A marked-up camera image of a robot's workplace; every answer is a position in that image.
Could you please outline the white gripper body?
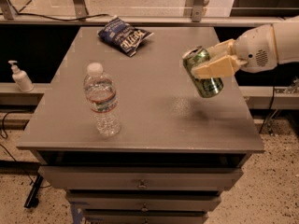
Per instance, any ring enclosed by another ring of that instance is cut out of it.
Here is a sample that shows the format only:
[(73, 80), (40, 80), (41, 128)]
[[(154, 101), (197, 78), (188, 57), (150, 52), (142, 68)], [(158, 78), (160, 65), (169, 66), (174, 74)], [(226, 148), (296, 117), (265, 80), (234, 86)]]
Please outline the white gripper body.
[(243, 62), (240, 69), (244, 72), (260, 73), (278, 66), (272, 25), (263, 25), (246, 31), (235, 41), (233, 51)]

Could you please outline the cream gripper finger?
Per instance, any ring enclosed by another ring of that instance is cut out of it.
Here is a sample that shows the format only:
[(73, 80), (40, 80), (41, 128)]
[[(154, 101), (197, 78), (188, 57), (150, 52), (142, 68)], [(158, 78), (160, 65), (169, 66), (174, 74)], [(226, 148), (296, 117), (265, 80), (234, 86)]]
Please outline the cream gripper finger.
[(206, 50), (209, 54), (209, 60), (211, 62), (221, 58), (229, 58), (230, 60), (233, 60), (235, 58), (235, 54), (233, 53), (234, 44), (235, 40), (229, 39), (215, 46), (207, 48)]
[(208, 79), (213, 77), (231, 77), (246, 61), (239, 59), (236, 55), (233, 60), (221, 58), (216, 61), (207, 61), (200, 63), (192, 68), (192, 75), (198, 79)]

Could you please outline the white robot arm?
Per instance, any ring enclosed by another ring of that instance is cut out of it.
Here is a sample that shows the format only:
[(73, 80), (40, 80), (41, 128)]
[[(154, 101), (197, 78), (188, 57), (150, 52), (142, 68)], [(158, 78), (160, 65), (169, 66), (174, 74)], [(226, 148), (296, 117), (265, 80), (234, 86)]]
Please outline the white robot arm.
[(195, 78), (230, 77), (241, 70), (260, 73), (286, 63), (299, 61), (298, 18), (262, 25), (247, 30), (207, 52), (210, 59), (192, 68)]

